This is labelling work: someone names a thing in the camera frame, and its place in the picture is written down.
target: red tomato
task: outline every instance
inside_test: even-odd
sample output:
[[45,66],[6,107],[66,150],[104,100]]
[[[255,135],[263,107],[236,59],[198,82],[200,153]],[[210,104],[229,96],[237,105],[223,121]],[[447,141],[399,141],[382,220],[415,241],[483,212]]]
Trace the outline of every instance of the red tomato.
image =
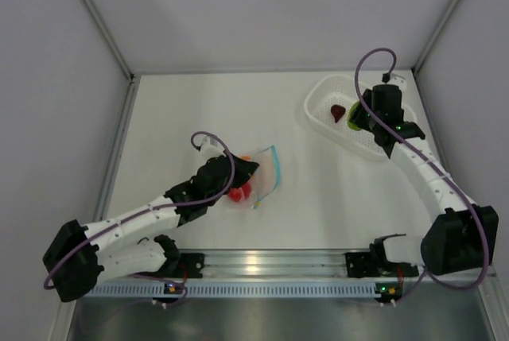
[[228,198],[230,198],[232,201],[238,203],[243,198],[242,189],[240,188],[231,188],[228,192]]
[[240,188],[232,188],[228,192],[228,198],[235,203],[241,202],[243,200],[248,200],[251,196],[253,189],[249,183],[242,185]]

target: white basket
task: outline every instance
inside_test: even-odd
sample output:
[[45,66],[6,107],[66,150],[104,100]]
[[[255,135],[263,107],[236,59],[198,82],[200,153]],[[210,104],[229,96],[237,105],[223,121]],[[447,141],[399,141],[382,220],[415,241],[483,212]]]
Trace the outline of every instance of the white basket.
[[[406,90],[406,81],[397,75],[391,80],[402,91]],[[361,92],[372,87],[360,84]],[[324,77],[309,93],[304,101],[304,111],[311,127],[322,133],[325,137],[349,148],[362,157],[372,161],[386,160],[387,156],[382,148],[375,144],[373,134],[366,130],[356,131],[348,127],[348,112],[352,105],[359,101],[352,77],[334,74]],[[341,105],[347,110],[338,123],[334,122],[330,110],[334,104]],[[414,111],[406,104],[405,120],[417,122]]]

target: clear plastic bag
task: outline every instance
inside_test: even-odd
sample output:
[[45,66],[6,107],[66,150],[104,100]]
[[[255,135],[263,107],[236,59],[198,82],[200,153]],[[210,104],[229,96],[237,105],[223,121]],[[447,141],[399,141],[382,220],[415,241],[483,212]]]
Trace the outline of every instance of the clear plastic bag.
[[227,197],[233,207],[256,209],[281,182],[278,153],[275,145],[272,145],[240,158],[257,162],[260,166],[247,183],[240,188],[231,189]]

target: robotic arm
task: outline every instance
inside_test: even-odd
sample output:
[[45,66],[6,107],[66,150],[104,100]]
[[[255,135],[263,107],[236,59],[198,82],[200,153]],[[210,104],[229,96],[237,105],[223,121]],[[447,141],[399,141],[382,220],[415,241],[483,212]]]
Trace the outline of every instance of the robotic arm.
[[181,255],[165,232],[205,215],[221,195],[240,188],[259,167],[225,155],[212,137],[205,137],[197,148],[205,165],[150,203],[102,222],[81,226],[72,220],[62,226],[43,262],[63,302],[115,277],[170,276]]
[[[414,236],[390,235],[378,238],[371,244],[371,252],[380,261],[380,269],[390,270],[394,263],[424,265],[433,275],[481,267],[484,249],[480,231],[461,195],[466,196],[451,176],[433,156],[425,135],[415,122],[403,120],[402,92],[395,85],[384,84],[367,89],[363,102],[352,107],[348,125],[354,130],[367,130],[374,134],[377,145],[406,175],[418,192],[431,218],[427,232]],[[371,112],[408,144],[389,133],[366,110]],[[491,206],[479,207],[467,197],[480,219],[486,235],[489,263],[492,262],[498,215]]]

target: wire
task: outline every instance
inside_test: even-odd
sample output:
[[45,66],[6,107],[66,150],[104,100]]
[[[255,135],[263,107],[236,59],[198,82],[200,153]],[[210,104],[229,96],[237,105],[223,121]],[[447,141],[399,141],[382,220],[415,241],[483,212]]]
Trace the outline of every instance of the wire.
[[405,281],[405,277],[403,276],[403,269],[401,267],[398,267],[398,283],[399,288],[403,290],[403,283]]
[[179,267],[181,267],[184,270],[184,279],[182,283],[185,284],[185,282],[188,280],[188,268],[185,266],[184,263],[181,263]]
[[456,286],[456,285],[447,284],[447,283],[444,283],[443,281],[440,281],[437,277],[435,277],[430,271],[428,271],[425,268],[424,272],[418,278],[418,280],[415,283],[415,285],[410,289],[410,291],[405,296],[403,296],[401,299],[399,299],[398,302],[400,302],[402,299],[407,297],[409,295],[409,293],[412,293],[415,290],[416,285],[418,285],[422,281],[422,279],[424,278],[424,276],[426,274],[429,275],[429,277],[433,281],[435,281],[439,285],[441,285],[443,287],[446,287],[448,289],[452,289],[452,290],[456,290],[456,291],[465,291],[465,290],[469,290],[469,289],[474,289],[474,288],[478,287],[483,282],[484,278],[488,274],[488,267],[489,267],[489,259],[490,259],[489,247],[488,247],[488,240],[486,239],[486,234],[484,233],[483,225],[480,222],[480,219],[479,219],[479,216],[476,213],[476,210],[474,209],[472,204],[468,201],[467,196],[461,191],[461,189],[458,188],[456,186],[456,184],[448,176],[446,176],[445,173],[443,173],[440,170],[440,168],[438,168],[432,161],[430,161],[430,159],[423,152],[421,152],[415,146],[410,144],[405,138],[401,137],[396,131],[392,130],[392,128],[390,128],[385,122],[383,122],[375,114],[375,112],[373,112],[373,110],[371,110],[371,108],[367,105],[367,103],[364,101],[363,96],[360,93],[360,85],[359,85],[359,73],[360,73],[360,69],[362,68],[364,61],[366,61],[366,59],[368,57],[370,57],[371,55],[374,55],[377,52],[388,52],[389,54],[392,55],[392,65],[390,66],[390,69],[389,69],[387,74],[390,75],[394,71],[394,67],[396,66],[396,60],[397,60],[396,59],[396,54],[390,48],[375,48],[375,49],[372,49],[370,52],[368,52],[366,55],[364,55],[362,57],[360,62],[357,64],[356,73],[355,73],[355,77],[354,77],[354,83],[355,83],[355,86],[356,86],[356,93],[357,93],[357,96],[359,97],[360,104],[363,106],[363,108],[366,110],[366,112],[368,114],[370,114],[372,116],[372,118],[383,129],[385,129],[391,136],[396,138],[396,140],[398,140],[398,142],[401,142],[408,149],[412,150],[415,154],[417,154],[460,197],[460,199],[463,201],[465,206],[470,211],[470,214],[472,215],[472,218],[474,220],[474,223],[476,224],[477,230],[479,231],[480,241],[481,241],[481,244],[482,244],[482,247],[483,247],[483,268],[481,269],[481,271],[479,273],[479,276],[477,277],[477,279],[473,283],[471,283],[469,285],[466,285],[466,286]]
[[[221,146],[224,147],[224,152],[226,153],[228,159],[230,160],[230,167],[231,167],[231,174],[230,174],[230,178],[228,179],[228,182],[224,185],[224,188],[220,192],[218,192],[217,194],[215,194],[214,196],[211,196],[209,198],[205,198],[203,200],[194,200],[192,202],[180,202],[180,203],[165,203],[165,204],[160,204],[158,206],[152,207],[151,208],[152,210],[159,210],[159,209],[167,208],[167,207],[187,207],[187,206],[194,206],[194,205],[198,205],[198,204],[212,202],[214,200],[219,199],[231,187],[231,184],[233,183],[233,179],[235,177],[235,161],[233,159],[233,156],[231,155],[231,152],[230,152],[229,148],[223,142],[223,140],[218,138],[215,134],[212,134],[212,133],[209,133],[209,132],[201,130],[201,131],[195,132],[191,136],[191,145],[195,149],[199,149],[199,146],[194,143],[195,137],[199,136],[199,135],[209,136],[209,137],[215,139],[216,141],[218,141],[221,144]],[[151,209],[150,208],[146,208],[146,209],[140,210],[138,212],[135,212],[133,215],[130,215],[130,216],[126,217],[125,219],[121,220],[120,223],[112,224],[111,226],[106,227],[104,230],[101,230],[97,234],[92,235],[90,238],[83,240],[80,244],[78,244],[76,247],[74,247],[72,250],[70,250],[63,258],[61,258],[57,262],[57,264],[52,268],[52,270],[48,273],[48,276],[45,278],[45,281],[44,281],[44,284],[43,284],[43,288],[47,289],[47,290],[48,289],[55,289],[55,285],[49,285],[49,282],[55,277],[56,273],[65,264],[65,262],[67,260],[69,260],[70,258],[72,258],[72,256],[75,253],[77,253],[79,250],[81,250],[87,244],[90,244],[91,242],[95,241],[97,238],[100,238],[101,236],[107,234],[108,232],[113,231],[115,228],[117,228],[119,226],[122,226],[123,224],[126,224],[126,223],[128,223],[128,222],[130,222],[130,221],[132,221],[132,220],[134,220],[134,219],[136,219],[136,218],[138,218],[138,217],[140,217],[140,216],[142,216],[144,214],[147,214],[147,213],[151,212]]]

